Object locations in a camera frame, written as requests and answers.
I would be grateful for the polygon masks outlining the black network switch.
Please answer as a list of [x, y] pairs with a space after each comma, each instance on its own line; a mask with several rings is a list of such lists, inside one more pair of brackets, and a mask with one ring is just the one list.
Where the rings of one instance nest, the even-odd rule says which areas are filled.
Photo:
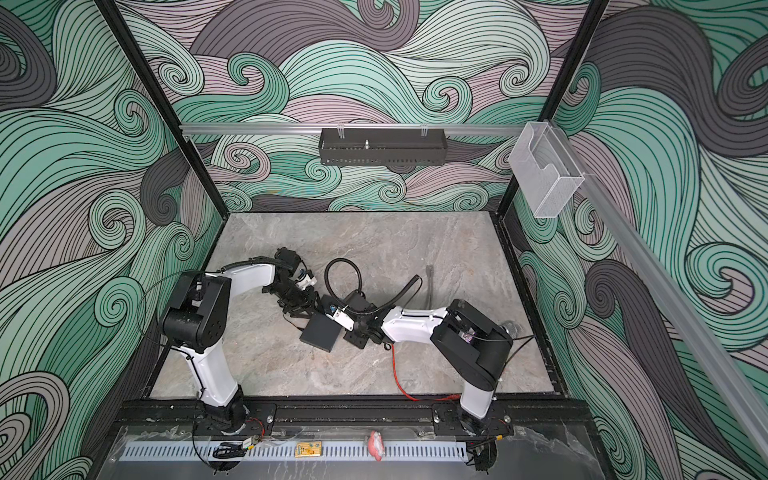
[[315, 313], [304, 327], [301, 342], [325, 352], [331, 352], [339, 337], [342, 326], [327, 315]]

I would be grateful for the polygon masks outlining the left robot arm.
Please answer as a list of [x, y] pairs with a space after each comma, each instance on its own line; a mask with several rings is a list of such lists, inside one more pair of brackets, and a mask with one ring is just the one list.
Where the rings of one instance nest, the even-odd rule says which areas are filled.
[[251, 257], [179, 276], [160, 321], [161, 333], [186, 361], [206, 418], [222, 431], [241, 429], [248, 417], [242, 386], [231, 374], [223, 350], [230, 301], [260, 290], [274, 295], [283, 313], [311, 316], [319, 301], [316, 282], [303, 259], [286, 247], [272, 257]]

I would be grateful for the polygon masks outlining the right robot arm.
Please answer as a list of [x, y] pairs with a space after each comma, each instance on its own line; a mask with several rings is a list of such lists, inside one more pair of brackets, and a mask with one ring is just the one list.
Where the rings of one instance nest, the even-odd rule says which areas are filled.
[[320, 304], [360, 348], [368, 342], [390, 350], [401, 343], [435, 347], [463, 380], [458, 397], [463, 418], [476, 424], [487, 418], [514, 339], [468, 301], [455, 299], [433, 310], [378, 307], [354, 291], [344, 300], [324, 295]]

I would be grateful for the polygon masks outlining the yellow label tag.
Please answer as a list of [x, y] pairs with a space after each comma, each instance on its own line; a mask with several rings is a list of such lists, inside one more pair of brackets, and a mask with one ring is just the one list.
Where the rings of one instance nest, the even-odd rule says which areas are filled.
[[295, 458], [314, 458], [323, 454], [323, 443], [316, 441], [298, 442], [294, 449]]

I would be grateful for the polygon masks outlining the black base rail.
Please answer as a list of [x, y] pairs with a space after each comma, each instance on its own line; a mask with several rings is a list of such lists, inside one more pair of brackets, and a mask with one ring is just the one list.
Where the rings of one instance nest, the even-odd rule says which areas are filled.
[[120, 425], [194, 425], [205, 435], [263, 434], [275, 438], [303, 427], [414, 427], [438, 436], [501, 435], [515, 426], [588, 424], [586, 403], [556, 395], [500, 394], [482, 420], [448, 400], [413, 401], [394, 395], [247, 397], [245, 417], [226, 426], [195, 400], [129, 401], [116, 417]]

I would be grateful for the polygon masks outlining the pink toy on duct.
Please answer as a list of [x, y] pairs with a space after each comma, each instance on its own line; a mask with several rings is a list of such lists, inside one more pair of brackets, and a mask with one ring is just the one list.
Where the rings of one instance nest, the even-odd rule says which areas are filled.
[[367, 451], [375, 461], [380, 462], [385, 456], [385, 446], [380, 432], [372, 431], [367, 440]]

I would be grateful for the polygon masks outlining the black wall-mounted tray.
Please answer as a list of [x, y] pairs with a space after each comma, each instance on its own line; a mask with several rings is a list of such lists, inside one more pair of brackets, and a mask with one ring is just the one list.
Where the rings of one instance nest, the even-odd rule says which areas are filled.
[[318, 149], [329, 166], [442, 165], [448, 153], [442, 129], [427, 128], [326, 128]]

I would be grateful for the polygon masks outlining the clear plastic wall bin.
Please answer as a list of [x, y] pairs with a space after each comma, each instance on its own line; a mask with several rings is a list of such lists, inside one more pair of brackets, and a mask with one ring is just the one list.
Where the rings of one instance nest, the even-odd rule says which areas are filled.
[[567, 135], [548, 121], [523, 127], [508, 163], [537, 219], [558, 217], [584, 182]]

